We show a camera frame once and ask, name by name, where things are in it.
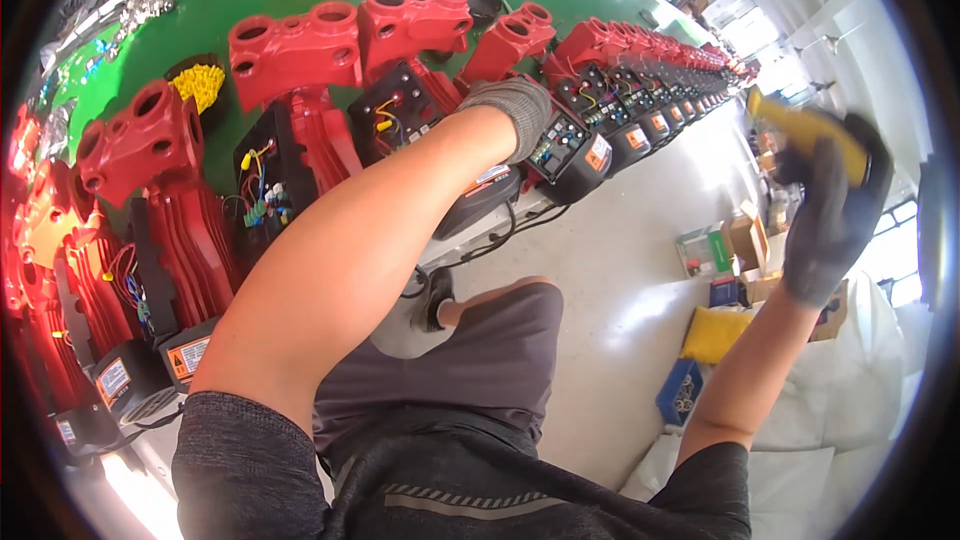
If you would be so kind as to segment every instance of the green box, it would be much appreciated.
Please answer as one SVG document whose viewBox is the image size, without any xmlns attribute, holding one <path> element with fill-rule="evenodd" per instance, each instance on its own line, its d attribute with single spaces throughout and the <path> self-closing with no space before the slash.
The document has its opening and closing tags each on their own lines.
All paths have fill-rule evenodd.
<svg viewBox="0 0 960 540">
<path fill-rule="evenodd" d="M 679 261 L 688 278 L 734 274 L 722 228 L 723 221 L 677 237 Z"/>
</svg>

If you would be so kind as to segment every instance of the human hand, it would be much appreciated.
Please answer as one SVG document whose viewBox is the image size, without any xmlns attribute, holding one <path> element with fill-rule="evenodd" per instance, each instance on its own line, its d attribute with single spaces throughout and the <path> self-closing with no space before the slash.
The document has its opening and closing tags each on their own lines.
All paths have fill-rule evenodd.
<svg viewBox="0 0 960 540">
<path fill-rule="evenodd" d="M 812 162 L 789 147 L 776 154 L 776 180 L 801 183 L 805 192 L 786 238 L 783 281 L 794 298 L 816 308 L 827 304 L 873 238 L 893 177 L 890 155 L 873 125 L 856 114 L 837 123 L 870 155 L 863 186 L 849 187 L 834 138 L 818 138 Z"/>
<path fill-rule="evenodd" d="M 553 112 L 546 89 L 523 77 L 503 82 L 476 82 L 470 87 L 470 94 L 463 99 L 457 112 L 485 105 L 507 114 L 517 130 L 517 144 L 513 154 L 504 162 L 513 164 L 529 157 L 540 142 Z"/>
</svg>

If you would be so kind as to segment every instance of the green workbench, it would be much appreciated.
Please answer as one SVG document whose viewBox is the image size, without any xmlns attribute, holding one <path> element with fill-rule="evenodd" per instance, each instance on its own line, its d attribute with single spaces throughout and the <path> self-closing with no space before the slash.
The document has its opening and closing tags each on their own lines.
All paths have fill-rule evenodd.
<svg viewBox="0 0 960 540">
<path fill-rule="evenodd" d="M 148 82 L 159 79 L 175 63 L 201 53 L 215 52 L 227 63 L 228 32 L 234 24 L 251 15 L 266 14 L 273 18 L 289 17 L 307 12 L 318 2 L 327 0 L 179 0 L 173 12 L 145 23 L 121 45 L 120 54 L 113 63 L 103 62 L 90 73 L 86 81 L 79 81 L 86 73 L 86 62 L 96 56 L 93 42 L 81 47 L 71 56 L 62 70 L 68 81 L 61 86 L 54 104 L 76 96 L 78 103 L 70 121 L 70 158 L 73 159 L 82 130 L 91 120 L 108 120 L 126 108 L 134 95 Z M 359 4 L 362 0 L 346 0 Z M 505 0 L 516 8 L 526 0 Z M 700 45 L 710 36 L 689 18 L 659 0 L 530 0 L 544 6 L 553 15 L 558 37 L 563 38 L 578 22 L 589 17 L 602 20 L 630 21 L 643 25 L 640 10 L 654 13 L 660 30 L 684 43 Z M 100 39 L 110 42 L 116 26 L 104 31 Z M 426 59 L 427 66 L 446 72 L 451 78 L 467 62 L 474 50 L 479 32 L 468 34 L 469 51 L 456 54 L 445 64 Z M 520 70 L 535 74 L 537 65 L 526 59 Z M 224 89 L 228 110 L 222 123 L 205 137 L 203 169 L 210 186 L 220 194 L 236 190 L 232 154 L 234 147 L 257 121 L 260 111 L 243 113 L 236 102 L 236 91 L 231 76 L 226 76 Z M 332 88 L 334 103 L 346 109 L 359 94 L 354 88 Z"/>
</svg>

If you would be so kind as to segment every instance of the yellow handle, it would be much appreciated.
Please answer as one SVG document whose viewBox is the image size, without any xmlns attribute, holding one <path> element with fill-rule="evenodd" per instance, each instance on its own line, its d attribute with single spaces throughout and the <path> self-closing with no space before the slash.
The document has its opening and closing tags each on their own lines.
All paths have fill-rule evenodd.
<svg viewBox="0 0 960 540">
<path fill-rule="evenodd" d="M 840 145 L 850 187 L 863 185 L 867 176 L 867 152 L 846 129 L 808 110 L 790 110 L 767 100 L 756 86 L 747 99 L 747 113 L 770 121 L 787 136 L 790 145 L 809 159 L 813 159 L 813 146 L 817 138 L 827 136 Z"/>
</svg>

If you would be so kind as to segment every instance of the sneaker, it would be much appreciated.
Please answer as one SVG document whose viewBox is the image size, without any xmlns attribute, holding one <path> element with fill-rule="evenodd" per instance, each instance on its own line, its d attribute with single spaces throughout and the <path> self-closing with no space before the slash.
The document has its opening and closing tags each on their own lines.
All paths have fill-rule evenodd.
<svg viewBox="0 0 960 540">
<path fill-rule="evenodd" d="M 410 323 L 420 331 L 443 331 L 444 326 L 439 324 L 437 311 L 440 308 L 439 304 L 444 300 L 454 299 L 453 275 L 450 274 L 450 269 L 445 267 L 434 269 L 427 278 L 424 294 L 426 296 L 422 299 Z"/>
</svg>

